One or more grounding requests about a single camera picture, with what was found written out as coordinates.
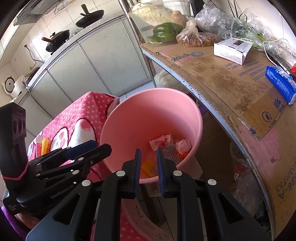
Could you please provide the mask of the white orange wrapper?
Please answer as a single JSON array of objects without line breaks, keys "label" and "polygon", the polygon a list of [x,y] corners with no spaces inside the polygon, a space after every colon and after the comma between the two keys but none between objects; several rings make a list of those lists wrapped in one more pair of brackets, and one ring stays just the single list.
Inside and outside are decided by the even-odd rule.
[{"label": "white orange wrapper", "polygon": [[192,149],[191,142],[188,139],[175,141],[172,135],[162,135],[149,141],[149,144],[154,152],[158,148],[162,148],[167,153],[172,153],[178,158],[185,158]]}]

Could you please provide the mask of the grey scouring cloth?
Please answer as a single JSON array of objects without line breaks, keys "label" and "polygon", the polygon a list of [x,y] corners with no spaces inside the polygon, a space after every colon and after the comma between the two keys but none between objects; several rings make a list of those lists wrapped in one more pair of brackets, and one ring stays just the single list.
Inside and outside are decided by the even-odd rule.
[{"label": "grey scouring cloth", "polygon": [[162,148],[163,155],[166,159],[174,161],[178,165],[183,159],[178,156],[176,146],[170,142],[166,142]]}]

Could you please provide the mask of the yellow foam fruit net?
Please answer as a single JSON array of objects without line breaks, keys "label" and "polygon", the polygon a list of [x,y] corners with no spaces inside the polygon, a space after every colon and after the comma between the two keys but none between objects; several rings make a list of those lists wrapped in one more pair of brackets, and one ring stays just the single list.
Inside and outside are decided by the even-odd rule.
[{"label": "yellow foam fruit net", "polygon": [[41,155],[45,155],[50,151],[50,141],[48,138],[43,138],[41,143]]}]

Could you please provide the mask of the pink plastic trash bucket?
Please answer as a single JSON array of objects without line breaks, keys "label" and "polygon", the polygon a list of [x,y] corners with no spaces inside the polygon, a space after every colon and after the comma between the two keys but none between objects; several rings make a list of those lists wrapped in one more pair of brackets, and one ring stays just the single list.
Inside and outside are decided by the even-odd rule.
[{"label": "pink plastic trash bucket", "polygon": [[197,104],[186,94],[170,88],[152,88],[120,103],[103,125],[100,143],[109,144],[111,155],[103,162],[110,172],[121,169],[140,149],[142,161],[156,161],[150,141],[171,135],[175,142],[189,140],[192,148],[177,168],[199,179],[203,170],[195,158],[201,143],[203,119]]}]

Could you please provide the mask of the grey kitchen cabinets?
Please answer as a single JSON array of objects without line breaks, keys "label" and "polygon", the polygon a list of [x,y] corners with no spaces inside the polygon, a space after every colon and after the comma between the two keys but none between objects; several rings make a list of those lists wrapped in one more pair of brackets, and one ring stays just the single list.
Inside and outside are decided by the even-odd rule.
[{"label": "grey kitchen cabinets", "polygon": [[26,110],[27,135],[33,138],[87,92],[120,97],[152,80],[130,23],[118,11],[60,47],[16,102]]}]

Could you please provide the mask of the pink polka dot blanket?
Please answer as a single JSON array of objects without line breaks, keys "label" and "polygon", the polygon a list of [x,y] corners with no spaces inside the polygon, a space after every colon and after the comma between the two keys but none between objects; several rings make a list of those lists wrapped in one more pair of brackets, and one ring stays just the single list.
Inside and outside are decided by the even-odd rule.
[{"label": "pink polka dot blanket", "polygon": [[[107,117],[119,103],[119,97],[87,92],[58,114],[39,136],[49,140],[48,152],[89,140],[98,142]],[[121,202],[120,240],[171,239],[170,234],[149,220],[136,199]]]}]

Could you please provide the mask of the white rice cooker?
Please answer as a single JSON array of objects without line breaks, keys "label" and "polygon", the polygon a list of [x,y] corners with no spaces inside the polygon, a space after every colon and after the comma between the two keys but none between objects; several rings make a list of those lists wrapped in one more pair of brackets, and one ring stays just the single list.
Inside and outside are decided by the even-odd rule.
[{"label": "white rice cooker", "polygon": [[8,77],[3,82],[4,92],[9,95],[11,98],[18,97],[25,89],[25,85],[23,84],[25,76],[21,75],[17,80],[13,77]]}]

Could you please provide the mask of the cardboard shelf liner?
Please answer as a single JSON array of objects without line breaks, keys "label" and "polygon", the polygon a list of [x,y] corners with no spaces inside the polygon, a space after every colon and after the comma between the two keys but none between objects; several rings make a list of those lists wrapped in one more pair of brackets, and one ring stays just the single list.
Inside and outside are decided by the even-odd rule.
[{"label": "cardboard shelf liner", "polygon": [[251,50],[243,65],[213,47],[142,44],[143,54],[179,80],[236,142],[262,189],[272,238],[295,212],[295,105],[265,77],[266,56]]}]

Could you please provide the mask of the black wok with lid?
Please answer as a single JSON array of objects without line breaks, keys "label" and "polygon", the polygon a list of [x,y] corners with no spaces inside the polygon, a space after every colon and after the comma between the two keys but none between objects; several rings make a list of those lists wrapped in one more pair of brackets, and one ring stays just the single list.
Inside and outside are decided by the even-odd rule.
[{"label": "black wok with lid", "polygon": [[48,43],[46,51],[53,53],[59,49],[70,37],[70,30],[63,30],[58,33],[53,33],[50,38],[42,37],[42,41]]}]

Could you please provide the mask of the green bell pepper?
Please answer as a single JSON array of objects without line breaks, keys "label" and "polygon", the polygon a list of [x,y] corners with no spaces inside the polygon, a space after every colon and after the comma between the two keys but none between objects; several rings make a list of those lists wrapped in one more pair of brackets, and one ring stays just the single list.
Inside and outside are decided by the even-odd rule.
[{"label": "green bell pepper", "polygon": [[162,23],[155,26],[152,35],[148,36],[151,44],[175,44],[177,35],[184,29],[182,25],[176,23]]}]

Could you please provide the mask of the bag of dried food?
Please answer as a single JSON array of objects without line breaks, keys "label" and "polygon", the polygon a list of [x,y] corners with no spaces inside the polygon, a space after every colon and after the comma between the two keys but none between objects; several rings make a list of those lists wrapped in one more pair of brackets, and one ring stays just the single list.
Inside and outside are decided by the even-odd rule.
[{"label": "bag of dried food", "polygon": [[208,47],[221,42],[221,39],[208,32],[199,32],[195,18],[190,17],[185,28],[176,36],[180,45],[185,47]]}]

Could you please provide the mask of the white small carton box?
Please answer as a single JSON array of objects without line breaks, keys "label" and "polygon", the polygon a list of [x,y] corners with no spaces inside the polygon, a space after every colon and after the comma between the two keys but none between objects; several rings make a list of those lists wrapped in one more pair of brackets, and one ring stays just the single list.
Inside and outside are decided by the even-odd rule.
[{"label": "white small carton box", "polygon": [[214,55],[243,65],[246,56],[252,48],[252,43],[246,40],[230,38],[214,43]]}]

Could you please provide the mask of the blue tissue pack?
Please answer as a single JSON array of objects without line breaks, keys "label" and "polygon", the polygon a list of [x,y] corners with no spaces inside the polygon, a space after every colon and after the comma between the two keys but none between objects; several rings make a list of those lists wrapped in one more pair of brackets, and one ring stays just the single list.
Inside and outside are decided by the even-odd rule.
[{"label": "blue tissue pack", "polygon": [[289,105],[295,104],[296,88],[291,76],[280,66],[267,66],[265,76]]}]

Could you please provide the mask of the napa cabbage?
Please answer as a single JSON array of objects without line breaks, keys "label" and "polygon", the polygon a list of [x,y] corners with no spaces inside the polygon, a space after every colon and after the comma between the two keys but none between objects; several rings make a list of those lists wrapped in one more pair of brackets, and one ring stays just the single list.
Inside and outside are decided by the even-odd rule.
[{"label": "napa cabbage", "polygon": [[132,8],[132,14],[139,17],[151,26],[171,22],[173,11],[162,4],[157,3],[138,3]]}]

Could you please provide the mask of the clear plastic bag greens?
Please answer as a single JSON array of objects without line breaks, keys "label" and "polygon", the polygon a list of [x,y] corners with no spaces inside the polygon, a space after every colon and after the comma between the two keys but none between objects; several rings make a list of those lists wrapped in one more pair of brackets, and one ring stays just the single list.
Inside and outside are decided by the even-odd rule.
[{"label": "clear plastic bag greens", "polygon": [[295,64],[295,34],[269,1],[204,1],[195,19],[204,32],[252,42],[255,49]]}]

